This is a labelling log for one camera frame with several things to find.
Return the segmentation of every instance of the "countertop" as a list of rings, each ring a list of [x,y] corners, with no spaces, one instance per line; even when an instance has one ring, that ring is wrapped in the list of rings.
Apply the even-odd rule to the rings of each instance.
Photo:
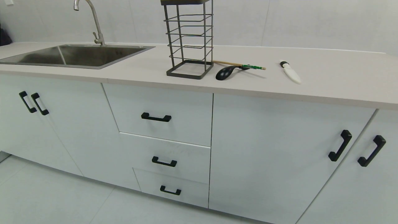
[[[66,43],[13,43],[0,47],[0,58],[62,44]],[[215,46],[214,60],[267,67],[265,71],[234,72],[231,78],[218,81],[215,75],[223,65],[216,64],[201,80],[168,77],[166,71],[172,65],[166,45],[128,45],[155,48],[99,70],[0,65],[0,74],[398,110],[398,57],[384,53]],[[289,62],[301,77],[302,84],[295,84],[284,74],[280,59]]]

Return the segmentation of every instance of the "metal rack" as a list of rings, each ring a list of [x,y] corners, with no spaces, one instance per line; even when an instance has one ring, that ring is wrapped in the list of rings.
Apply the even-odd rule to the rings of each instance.
[[[206,13],[206,2],[211,1],[211,14]],[[168,46],[170,47],[170,58],[172,59],[173,67],[166,72],[168,76],[188,78],[188,79],[202,79],[208,71],[213,67],[213,0],[161,0],[164,6],[164,14],[167,26],[167,36],[169,39]],[[180,14],[180,5],[199,5],[203,4],[203,14]],[[168,16],[167,6],[175,5],[177,15],[174,17]],[[211,24],[207,23],[207,19],[211,18]],[[177,23],[178,27],[170,30],[170,23]],[[181,25],[181,23],[198,23],[200,25]],[[203,27],[200,33],[184,33],[181,30],[185,28]],[[183,38],[189,37],[203,37],[202,45],[183,44]],[[184,49],[203,49],[203,57],[201,58],[186,58],[184,57]],[[175,59],[181,59],[179,64],[176,64]],[[199,75],[181,74],[175,72],[178,68],[187,63],[203,65],[203,72]]]

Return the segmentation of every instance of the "sink basin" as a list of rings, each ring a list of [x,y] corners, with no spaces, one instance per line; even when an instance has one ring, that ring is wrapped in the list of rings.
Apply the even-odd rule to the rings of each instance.
[[[0,59],[0,64],[102,69],[154,47],[61,45]]]

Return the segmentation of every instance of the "tiled floor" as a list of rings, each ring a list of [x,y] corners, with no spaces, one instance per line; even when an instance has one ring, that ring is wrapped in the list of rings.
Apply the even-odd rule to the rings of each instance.
[[[265,224],[78,177],[14,156],[0,163],[0,223]]]

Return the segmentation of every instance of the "drawer handle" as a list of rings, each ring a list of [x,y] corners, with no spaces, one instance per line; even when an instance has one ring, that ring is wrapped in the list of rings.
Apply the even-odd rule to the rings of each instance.
[[[164,118],[154,118],[154,117],[150,117],[149,113],[143,113],[141,115],[142,119],[146,119],[146,120],[157,120],[157,121],[163,121],[163,122],[169,122],[172,117],[170,115],[166,115],[164,116]]]
[[[41,115],[45,116],[45,115],[47,115],[47,114],[50,113],[48,110],[42,110],[42,109],[40,108],[39,104],[38,104],[37,101],[36,101],[36,100],[40,97],[39,94],[38,94],[37,92],[33,93],[33,94],[31,95],[31,97],[32,97],[32,99],[33,99],[33,102],[35,102],[37,108],[39,109]]]
[[[36,110],[35,107],[30,108],[30,107],[28,106],[27,102],[26,102],[25,99],[24,99],[25,96],[27,96],[27,93],[26,93],[25,91],[20,92],[20,97],[21,97],[23,103],[25,104],[26,108],[28,109],[28,111],[31,112],[31,113],[36,112],[37,110]]]
[[[152,158],[153,163],[157,163],[157,164],[161,164],[161,165],[165,165],[165,166],[169,166],[169,167],[176,167],[176,165],[177,165],[177,161],[175,161],[175,160],[172,160],[171,163],[163,163],[163,162],[159,162],[158,160],[159,160],[159,157],[157,157],[157,156],[154,156]]]
[[[349,141],[352,138],[351,133],[348,130],[343,130],[342,133],[340,134],[340,136],[343,138],[343,144],[341,144],[339,150],[337,151],[337,153],[335,152],[330,152],[329,153],[329,159],[332,160],[333,162],[336,162],[341,154],[343,153],[343,151],[345,150],[345,148],[347,147]]]
[[[373,139],[373,142],[376,143],[377,147],[374,149],[374,151],[372,152],[372,154],[369,156],[368,159],[366,159],[365,157],[360,157],[358,159],[358,163],[362,166],[362,167],[367,167],[369,165],[369,163],[371,163],[371,161],[375,158],[375,156],[377,155],[378,152],[380,152],[381,148],[383,148],[383,146],[386,144],[386,140],[383,138],[383,136],[376,136]]]
[[[169,194],[172,194],[172,195],[180,195],[181,194],[181,190],[180,189],[177,189],[176,192],[166,191],[165,189],[166,189],[166,186],[162,185],[160,187],[160,191],[162,191],[162,192],[169,193]]]

